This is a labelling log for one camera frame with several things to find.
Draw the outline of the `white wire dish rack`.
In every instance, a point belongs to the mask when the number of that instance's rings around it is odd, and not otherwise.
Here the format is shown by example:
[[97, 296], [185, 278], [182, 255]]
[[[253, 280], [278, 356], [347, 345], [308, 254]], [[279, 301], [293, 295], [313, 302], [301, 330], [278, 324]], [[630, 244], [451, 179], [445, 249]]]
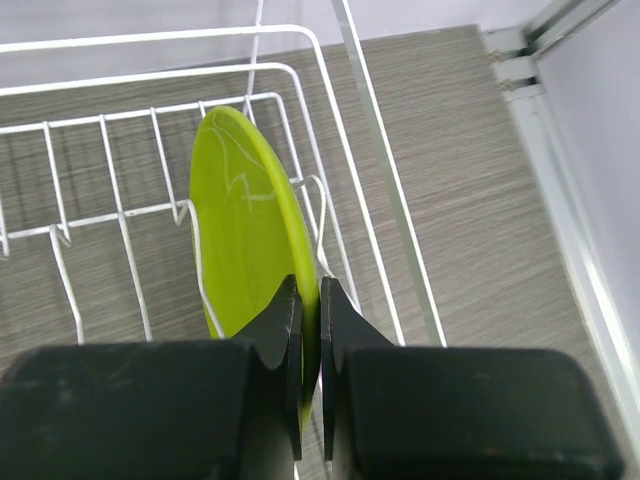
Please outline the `white wire dish rack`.
[[[447, 342], [444, 335], [444, 330], [442, 327], [442, 323], [440, 320], [440, 315], [438, 312], [438, 308], [435, 303], [435, 297], [433, 295], [432, 287], [429, 281], [428, 273], [426, 270], [426, 266], [424, 263], [423, 256], [420, 252], [419, 243], [417, 240], [415, 228], [411, 219], [411, 214], [408, 209], [408, 204], [406, 202], [406, 197], [404, 195], [404, 191], [401, 185], [401, 181], [399, 178], [399, 174], [397, 171], [397, 166], [395, 163], [395, 159], [393, 157], [393, 153], [391, 150], [389, 138], [387, 135], [386, 128], [384, 126], [384, 122], [381, 116], [381, 112], [379, 109], [379, 104], [376, 98], [375, 90], [371, 81], [370, 73], [368, 70], [368, 66], [366, 60], [364, 58], [364, 53], [361, 47], [361, 42], [359, 39], [359, 35], [357, 33], [354, 19], [352, 16], [352, 12], [350, 9], [350, 5], [348, 1], [332, 1], [333, 9], [338, 19], [338, 23], [340, 25], [340, 30], [342, 34], [342, 38], [344, 40], [345, 47], [349, 53], [350, 62], [352, 65], [352, 71], [354, 78], [358, 84], [358, 91], [361, 97], [361, 102], [363, 108], [365, 109], [365, 113], [367, 118], [369, 119], [370, 127], [372, 130], [372, 135], [374, 136], [374, 140], [380, 143], [380, 155], [381, 162], [386, 165], [388, 170], [388, 175], [390, 176], [390, 186], [389, 195], [391, 200], [393, 201], [393, 205], [395, 210], [399, 209], [400, 213], [396, 212], [396, 222], [399, 227], [401, 227], [401, 236], [403, 239], [403, 244], [405, 245], [405, 253], [407, 259], [410, 261], [410, 270], [411, 274], [414, 278], [414, 283], [416, 285], [416, 292], [418, 298], [421, 302], [421, 309], [423, 311], [423, 316], [425, 320], [425, 324], [428, 330], [429, 340], [432, 343], [435, 343], [436, 346], [446, 347]], [[59, 243], [63, 242], [65, 245], [70, 245], [70, 234], [69, 230], [71, 228], [79, 228], [87, 225], [94, 225], [105, 223], [108, 221], [117, 220], [122, 227], [125, 227], [124, 219], [129, 217], [140, 216], [147, 213], [154, 213], [164, 210], [171, 210], [174, 222], [176, 225], [179, 225], [186, 215], [186, 212], [191, 215], [191, 223], [192, 223], [192, 232], [194, 235], [194, 258], [196, 261], [196, 273], [198, 278], [198, 288], [200, 291], [200, 295], [202, 301], [205, 305], [205, 310], [208, 312], [210, 319], [213, 321], [213, 325], [217, 332], [219, 338], [224, 338], [224, 330], [222, 329], [221, 324], [219, 323], [219, 319], [216, 316], [216, 311], [214, 311], [213, 306], [210, 302], [210, 298], [208, 296], [208, 292], [206, 290], [205, 280], [206, 277], [203, 275], [206, 274], [206, 268], [203, 264], [203, 256], [202, 256], [202, 242], [201, 242], [201, 234], [206, 230], [205, 227], [207, 225], [213, 225], [211, 222], [207, 223], [207, 220], [212, 220], [212, 218], [204, 216], [201, 213], [202, 209], [197, 208], [198, 206], [193, 203], [192, 195], [190, 194], [189, 199], [185, 199], [183, 201], [177, 201], [174, 195], [174, 190], [171, 183], [171, 178], [167, 170], [167, 161], [166, 156], [162, 147], [162, 137], [159, 133], [157, 127], [157, 112], [177, 112], [188, 110], [189, 108], [195, 109], [199, 108], [200, 113], [203, 118], [203, 122], [205, 126], [207, 126], [207, 116], [205, 115], [205, 106], [219, 106], [224, 105], [225, 102], [229, 103], [239, 103], [244, 102], [246, 104], [246, 108], [248, 112], [251, 112], [251, 101], [259, 100], [264, 98], [275, 98], [278, 100], [278, 105], [280, 109], [280, 114], [283, 118], [283, 127], [285, 128], [285, 133], [289, 141], [289, 147], [292, 154], [292, 160], [294, 161], [294, 165], [298, 170], [296, 177], [287, 179], [285, 183], [290, 184], [289, 186], [296, 185], [298, 187], [302, 187], [304, 203], [306, 205], [307, 213], [310, 215], [311, 225], [312, 225], [312, 233], [315, 235], [315, 241], [317, 246], [316, 257], [318, 263], [322, 266], [327, 275], [332, 275], [328, 264], [326, 263], [326, 254], [323, 247], [323, 239], [325, 233], [325, 225], [326, 225], [326, 213], [327, 208], [329, 209], [329, 214], [331, 218], [331, 222], [333, 224], [336, 240], [338, 242], [338, 248], [341, 255], [341, 259], [343, 262], [343, 267], [345, 274], [347, 276], [347, 283], [350, 289], [351, 296], [348, 295], [349, 300], [352, 305], [356, 307], [358, 312], [361, 312], [360, 303], [358, 299], [358, 294], [356, 291], [356, 286], [354, 283], [353, 274], [351, 271], [349, 259], [346, 253], [346, 247], [344, 245], [343, 237], [340, 231], [339, 223], [337, 220], [337, 214], [335, 211], [334, 202], [331, 197], [331, 192], [327, 184], [326, 172], [324, 170], [324, 164], [321, 160], [319, 148], [317, 144], [317, 138], [315, 135], [315, 130], [312, 125], [308, 105], [304, 98], [302, 86], [300, 83], [299, 76], [297, 72], [292, 69], [289, 65], [284, 63], [277, 62], [267, 62], [267, 63], [257, 63], [256, 56], [257, 48], [259, 45], [260, 36], [264, 36], [267, 34], [280, 34], [280, 33], [295, 33], [305, 36], [308, 41], [311, 43], [312, 50], [314, 52], [314, 56], [318, 65], [319, 73], [322, 79], [322, 85], [325, 89], [327, 99], [329, 102], [329, 107], [332, 112], [332, 118], [335, 122], [338, 137], [345, 155], [345, 159], [347, 162], [347, 166], [349, 169], [349, 174], [351, 177], [351, 181], [353, 187], [355, 189], [355, 194], [357, 197], [358, 205], [361, 211], [361, 215], [363, 217], [363, 221], [365, 224], [365, 230], [367, 233], [367, 237], [369, 239], [374, 263], [377, 268], [380, 281], [383, 288], [384, 297], [386, 299], [388, 310], [391, 316], [392, 323], [394, 325], [395, 334], [398, 342], [402, 345], [405, 345], [404, 334], [400, 324], [397, 308], [395, 305], [395, 301], [393, 298], [393, 294], [391, 291], [388, 275], [386, 272], [386, 268], [384, 266], [384, 261], [382, 258], [381, 250], [379, 247], [379, 243], [375, 234], [375, 230], [373, 227], [373, 223], [371, 220], [369, 208], [367, 206], [366, 198], [364, 196], [363, 188], [360, 182], [359, 174], [357, 172], [357, 167], [355, 163], [355, 159], [353, 156], [353, 152], [347, 137], [346, 128], [344, 125], [344, 121], [342, 115], [340, 113], [337, 98], [330, 80], [328, 68], [326, 65], [326, 61], [324, 59], [324, 55], [321, 51], [321, 47], [317, 36], [308, 28], [303, 27], [299, 24], [267, 24], [263, 25], [258, 20], [256, 23], [251, 26], [239, 26], [239, 27], [219, 27], [219, 28], [211, 28], [211, 29], [196, 29], [196, 30], [182, 30], [182, 31], [164, 31], [164, 32], [153, 32], [153, 33], [139, 33], [139, 34], [123, 34], [123, 35], [110, 35], [110, 36], [99, 36], [99, 37], [87, 37], [87, 38], [74, 38], [74, 39], [62, 39], [62, 40], [43, 40], [43, 41], [33, 41], [33, 42], [14, 42], [14, 43], [4, 43], [1, 44], [1, 55], [9, 54], [9, 53], [19, 53], [19, 52], [32, 52], [32, 51], [40, 51], [40, 50], [62, 50], [68, 48], [83, 48], [83, 47], [102, 47], [108, 45], [119, 45], [119, 44], [134, 44], [134, 43], [148, 43], [148, 42], [160, 42], [160, 41], [173, 41], [173, 40], [185, 40], [185, 39], [196, 39], [196, 38], [217, 38], [217, 37], [227, 37], [227, 36], [252, 36], [255, 37], [254, 42], [254, 55], [253, 59], [250, 63], [232, 63], [226, 66], [216, 66], [216, 67], [198, 67], [191, 69], [174, 69], [167, 70], [163, 72], [153, 72], [153, 73], [145, 73], [145, 74], [131, 74], [131, 75], [120, 75], [120, 76], [111, 76], [104, 78], [91, 78], [77, 81], [64, 81], [64, 82], [54, 82], [54, 83], [46, 83], [46, 84], [38, 84], [38, 85], [26, 85], [20, 87], [2, 87], [1, 88], [1, 97], [16, 97], [19, 95], [26, 94], [35, 94], [41, 92], [52, 92], [52, 91], [62, 91], [62, 90], [72, 90], [72, 89], [80, 89], [80, 88], [94, 88], [99, 86], [108, 86], [108, 85], [116, 85], [116, 84], [127, 84], [127, 83], [142, 83], [144, 81], [156, 81], [162, 79], [170, 79], [170, 78], [183, 78], [183, 77], [195, 77], [202, 75], [213, 75], [213, 74], [222, 74], [222, 73], [236, 73], [236, 72], [248, 72], [251, 77], [249, 79], [249, 86], [253, 85], [253, 78], [255, 76], [255, 72], [263, 71], [263, 70], [282, 70], [288, 73], [291, 77], [291, 80], [294, 84], [296, 95], [298, 98], [298, 102], [300, 104], [301, 113], [303, 115], [303, 120], [305, 122], [305, 128], [307, 130], [307, 134], [309, 136], [310, 145], [312, 148], [312, 153], [316, 162], [316, 166], [318, 169], [318, 173], [320, 174], [320, 178], [313, 175], [304, 176], [299, 171], [299, 159], [297, 157], [296, 148], [292, 143], [292, 137], [290, 132], [290, 125], [288, 123], [284, 106], [281, 102], [281, 98], [277, 95], [267, 95], [264, 94], [253, 94], [246, 93], [242, 97], [234, 97], [232, 99], [223, 98], [215, 101], [209, 102], [199, 102], [199, 103], [190, 103], [185, 105], [178, 105], [174, 107], [162, 107], [160, 109], [148, 108], [146, 110], [139, 111], [127, 111], [124, 113], [116, 113], [116, 114], [107, 114], [105, 115], [94, 115], [89, 117], [83, 117], [79, 119], [71, 119], [71, 120], [60, 120], [53, 122], [40, 122], [40, 123], [32, 123], [27, 125], [17, 125], [17, 126], [8, 126], [1, 127], [1, 136], [15, 134], [20, 132], [30, 132], [30, 131], [41, 131], [43, 133], [43, 138], [47, 148], [47, 155], [49, 158], [49, 166], [52, 175], [52, 182], [54, 187], [54, 193], [56, 196], [56, 205], [59, 210], [59, 222], [56, 222], [47, 227], [37, 227], [32, 229], [26, 229], [21, 231], [9, 232], [6, 227], [4, 210], [1, 202], [1, 259], [6, 259], [10, 255], [10, 240], [19, 239], [19, 238], [27, 238], [32, 236], [37, 236], [41, 234], [48, 233], [51, 236], [51, 243], [54, 252], [54, 256], [56, 261], [58, 262], [59, 272], [61, 274], [61, 278], [64, 284], [65, 291], [68, 296], [68, 300], [70, 302], [71, 310], [73, 313], [73, 317], [76, 322], [76, 333], [77, 339], [80, 343], [84, 342], [84, 330], [83, 330], [83, 321], [81, 318], [81, 314], [78, 310], [78, 305], [76, 301], [76, 297], [74, 296], [73, 289], [71, 284], [69, 283], [69, 276], [64, 264], [64, 261], [61, 257]], [[154, 129], [156, 131], [156, 140], [159, 148], [159, 155], [161, 164], [164, 171], [164, 178], [166, 181], [167, 192], [169, 196], [169, 202], [165, 204], [158, 204], [150, 207], [140, 207], [136, 209], [123, 210], [121, 205], [121, 198], [118, 190], [117, 179], [113, 169], [113, 158], [111, 147], [108, 140], [108, 133], [106, 130], [106, 122], [108, 120], [118, 120], [118, 119], [128, 119], [128, 118], [137, 118], [143, 116], [144, 114], [148, 114], [149, 118], [152, 119], [154, 124]], [[59, 175], [57, 172], [56, 160], [53, 154], [52, 143], [50, 138], [51, 129], [55, 128], [63, 128], [69, 125], [85, 125], [96, 123], [100, 124], [102, 137], [104, 140], [104, 150], [106, 154], [106, 159], [111, 175], [111, 183], [115, 195], [115, 201], [118, 205], [118, 210], [113, 214], [104, 214], [99, 216], [94, 216], [84, 220], [68, 220], [66, 216], [66, 210], [64, 201], [62, 199], [62, 193], [60, 190], [59, 184]], [[193, 161], [192, 164], [204, 165], [204, 167], [220, 167], [218, 170], [213, 172], [211, 168], [212, 175], [205, 175], [205, 173], [196, 173], [195, 177], [192, 176], [191, 179], [195, 179], [193, 182], [194, 186], [204, 186], [204, 193], [218, 193], [221, 191], [220, 189], [213, 188], [213, 180], [221, 180], [225, 181], [225, 188], [227, 186], [231, 186], [231, 180], [235, 180], [239, 178], [240, 180], [246, 180], [244, 176], [236, 176], [233, 178], [229, 177], [229, 185], [227, 185], [227, 169], [229, 166], [229, 161], [231, 160], [231, 156], [229, 154], [214, 154], [211, 153], [212, 150], [206, 150], [202, 155], [200, 155], [199, 151], [194, 149], [193, 153]], [[318, 185], [319, 195], [321, 199], [321, 210], [319, 220], [316, 220], [313, 217], [313, 212], [311, 209], [311, 203], [309, 199], [309, 195], [307, 192], [307, 187], [304, 186], [309, 181], [313, 181]]]

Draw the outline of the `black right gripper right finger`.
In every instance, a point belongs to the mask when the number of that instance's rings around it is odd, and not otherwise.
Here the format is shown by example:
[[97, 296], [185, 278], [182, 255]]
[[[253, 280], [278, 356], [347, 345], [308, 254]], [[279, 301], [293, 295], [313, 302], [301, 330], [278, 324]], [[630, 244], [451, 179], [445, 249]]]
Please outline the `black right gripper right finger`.
[[324, 454], [336, 479], [620, 479], [589, 377], [550, 349], [401, 347], [321, 284]]

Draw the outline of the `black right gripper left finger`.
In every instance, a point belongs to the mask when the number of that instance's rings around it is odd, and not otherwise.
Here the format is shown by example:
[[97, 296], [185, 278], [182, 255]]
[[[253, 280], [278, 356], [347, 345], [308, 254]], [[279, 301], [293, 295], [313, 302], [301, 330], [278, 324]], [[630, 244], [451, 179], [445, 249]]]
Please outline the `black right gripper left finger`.
[[290, 479], [302, 301], [287, 276], [227, 340], [38, 347], [1, 381], [5, 479]]

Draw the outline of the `green plastic plate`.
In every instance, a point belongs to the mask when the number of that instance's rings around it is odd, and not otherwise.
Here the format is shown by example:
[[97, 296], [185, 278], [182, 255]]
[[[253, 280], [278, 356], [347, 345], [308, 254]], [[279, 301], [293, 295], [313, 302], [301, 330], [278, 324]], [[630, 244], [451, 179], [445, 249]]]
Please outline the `green plastic plate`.
[[264, 135], [241, 111], [211, 109], [194, 140], [189, 198], [199, 223], [205, 317], [213, 338], [236, 335], [264, 310], [285, 276], [302, 300], [303, 422], [320, 368], [320, 293], [294, 189]]

